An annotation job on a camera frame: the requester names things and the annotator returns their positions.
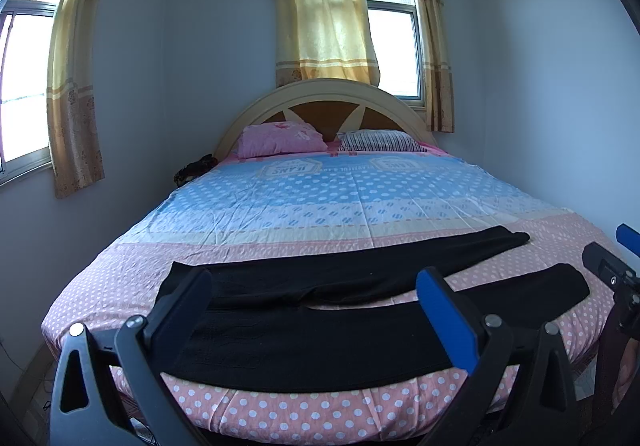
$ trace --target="headboard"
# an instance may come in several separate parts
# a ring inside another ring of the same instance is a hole
[[[395,129],[436,144],[420,116],[395,96],[356,81],[318,78],[290,83],[252,103],[226,131],[215,157],[225,159],[247,125],[269,121],[304,121],[325,141],[339,132]]]

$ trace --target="striped pillow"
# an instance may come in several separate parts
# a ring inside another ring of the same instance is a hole
[[[361,130],[338,134],[343,152],[426,152],[409,134],[392,130]]]

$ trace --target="cable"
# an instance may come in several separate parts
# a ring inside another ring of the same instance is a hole
[[[136,429],[136,435],[143,440],[144,442],[146,442],[147,444],[151,444],[151,446],[157,445],[158,442],[156,442],[156,438],[154,437],[154,433],[151,431],[151,428],[149,428],[149,426],[147,426],[145,423],[143,423],[142,421],[136,419],[135,417],[131,417],[130,420],[134,420],[136,423],[141,424],[144,428],[146,428],[146,430],[149,432],[149,436],[150,438],[146,438],[142,435],[140,435],[140,432]]]
[[[9,359],[9,361],[11,361],[15,365],[15,367],[18,368],[18,370],[20,370],[20,372],[22,372],[25,376],[29,376],[30,378],[33,378],[33,379],[39,379],[40,381],[49,381],[49,382],[54,381],[53,379],[39,378],[38,376],[32,376],[31,374],[27,374],[27,371],[12,359],[12,357],[9,355],[9,352],[7,352],[7,350],[4,348],[4,344],[2,342],[0,342],[0,348],[4,350],[4,353],[6,354],[6,357]]]

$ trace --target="windowsill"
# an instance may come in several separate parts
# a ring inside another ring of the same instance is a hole
[[[3,187],[12,182],[22,181],[23,179],[26,179],[27,177],[34,175],[37,172],[40,172],[49,168],[53,168],[53,163],[51,163],[50,160],[47,163],[42,163],[41,165],[34,166],[33,168],[30,168],[27,171],[24,171],[22,173],[19,173],[18,175],[14,175],[13,177],[11,176],[0,177],[0,187]]]
[[[404,103],[407,107],[414,111],[424,112],[424,101],[415,98],[415,97],[407,97],[407,96],[396,96],[402,103]]]

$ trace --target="bed sheet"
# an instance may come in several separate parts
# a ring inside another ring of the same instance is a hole
[[[350,251],[494,225],[527,232],[531,240],[447,282],[458,291],[572,264],[591,294],[557,322],[570,359],[580,360],[596,343],[612,307],[608,289],[582,267],[582,249],[597,241],[616,253],[613,243],[571,211],[536,200],[460,159],[430,153],[333,151],[225,161],[174,191],[105,249],[61,293],[42,329],[56,351],[76,321],[102,330],[148,314],[173,261],[196,265]],[[415,299],[413,291],[370,305]],[[380,336],[380,347],[402,354],[404,344]],[[375,358],[370,350],[367,361]],[[494,408],[504,404],[516,372],[516,366],[505,371]],[[122,371],[113,368],[113,376],[118,389],[131,396]],[[425,433],[466,373],[452,368],[327,394],[261,394],[162,377],[197,426],[264,442],[331,445]]]

